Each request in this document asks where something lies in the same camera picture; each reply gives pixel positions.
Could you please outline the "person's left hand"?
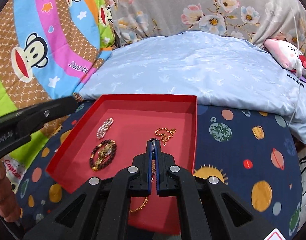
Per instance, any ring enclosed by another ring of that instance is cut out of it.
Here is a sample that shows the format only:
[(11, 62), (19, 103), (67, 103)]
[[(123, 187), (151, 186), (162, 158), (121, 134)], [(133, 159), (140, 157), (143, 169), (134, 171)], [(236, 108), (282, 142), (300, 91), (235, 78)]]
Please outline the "person's left hand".
[(6, 176), (6, 169), (0, 161), (0, 216), (12, 223), (20, 218), (21, 210), (16, 201), (12, 185)]

